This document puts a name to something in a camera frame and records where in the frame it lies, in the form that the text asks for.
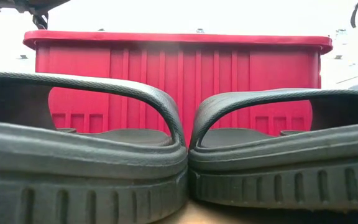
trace white background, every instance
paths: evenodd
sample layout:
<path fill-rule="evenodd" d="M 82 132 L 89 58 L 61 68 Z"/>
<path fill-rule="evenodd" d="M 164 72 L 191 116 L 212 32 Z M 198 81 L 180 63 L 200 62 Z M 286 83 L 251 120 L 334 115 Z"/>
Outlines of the white background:
<path fill-rule="evenodd" d="M 350 16 L 357 0 L 71 0 L 50 11 L 50 30 L 241 35 L 330 35 L 334 51 L 323 56 L 323 88 L 345 88 L 358 77 L 357 28 Z M 34 30 L 28 13 L 0 12 L 0 70 L 34 71 L 33 50 L 22 45 Z M 337 29 L 346 29 L 336 37 Z M 20 54 L 29 59 L 18 60 Z M 335 55 L 342 60 L 334 60 Z"/>

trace black object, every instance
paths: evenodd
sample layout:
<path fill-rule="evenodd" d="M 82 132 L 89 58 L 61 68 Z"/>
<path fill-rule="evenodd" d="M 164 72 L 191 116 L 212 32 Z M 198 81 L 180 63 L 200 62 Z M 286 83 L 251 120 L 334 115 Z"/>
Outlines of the black object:
<path fill-rule="evenodd" d="M 281 137 L 208 129 L 248 106 L 310 100 L 310 132 Z M 189 154 L 192 196 L 240 207 L 358 210 L 358 90 L 282 89 L 215 95 L 199 107 Z"/>
<path fill-rule="evenodd" d="M 351 25 L 353 28 L 356 28 L 356 14 L 357 14 L 357 10 L 358 10 L 358 3 L 354 6 L 354 10 L 352 12 L 352 16 L 351 16 Z"/>
<path fill-rule="evenodd" d="M 51 86 L 144 101 L 171 136 L 56 130 Z M 149 223 L 186 201 L 187 151 L 172 98 L 127 80 L 0 72 L 0 223 Z"/>
<path fill-rule="evenodd" d="M 13 8 L 19 13 L 29 12 L 38 29 L 48 29 L 48 11 L 69 0 L 0 0 L 1 8 Z"/>

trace red plastic crate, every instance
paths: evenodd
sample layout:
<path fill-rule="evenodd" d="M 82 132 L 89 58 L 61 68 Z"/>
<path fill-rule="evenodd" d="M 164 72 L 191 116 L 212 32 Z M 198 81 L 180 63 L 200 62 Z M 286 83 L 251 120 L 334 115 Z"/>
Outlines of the red plastic crate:
<path fill-rule="evenodd" d="M 49 30 L 27 32 L 24 44 L 37 51 L 37 72 L 120 78 L 166 91 L 178 104 L 187 141 L 195 111 L 205 98 L 228 91 L 320 88 L 320 55 L 332 50 L 328 37 Z M 50 108 L 59 128 L 169 132 L 153 108 L 122 96 L 56 88 Z M 213 128 L 278 134 L 282 129 L 308 129 L 310 123 L 309 103 L 292 102 L 235 111 Z"/>

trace slide sandal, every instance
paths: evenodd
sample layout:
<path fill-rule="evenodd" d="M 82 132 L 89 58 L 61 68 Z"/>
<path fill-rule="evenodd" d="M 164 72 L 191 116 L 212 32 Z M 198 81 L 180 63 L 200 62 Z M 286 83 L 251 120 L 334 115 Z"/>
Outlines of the slide sandal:
<path fill-rule="evenodd" d="M 309 100 L 311 131 L 275 137 L 208 129 L 249 106 Z M 358 210 L 358 90 L 280 89 L 223 93 L 196 114 L 189 152 L 191 195 L 223 205 Z"/>
<path fill-rule="evenodd" d="M 48 108 L 51 86 L 144 101 L 171 136 L 57 130 Z M 178 210 L 186 194 L 183 130 L 165 92 L 128 80 L 0 72 L 0 223 L 150 223 Z"/>

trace ridged sole edge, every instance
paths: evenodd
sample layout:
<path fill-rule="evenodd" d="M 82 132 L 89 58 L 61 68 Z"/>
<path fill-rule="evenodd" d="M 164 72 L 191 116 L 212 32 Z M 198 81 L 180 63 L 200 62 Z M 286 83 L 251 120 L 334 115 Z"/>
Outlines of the ridged sole edge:
<path fill-rule="evenodd" d="M 187 169 L 158 180 L 0 172 L 0 224 L 150 223 L 187 200 Z"/>
<path fill-rule="evenodd" d="M 190 194 L 238 207 L 358 210 L 358 162 L 235 173 L 189 169 Z"/>

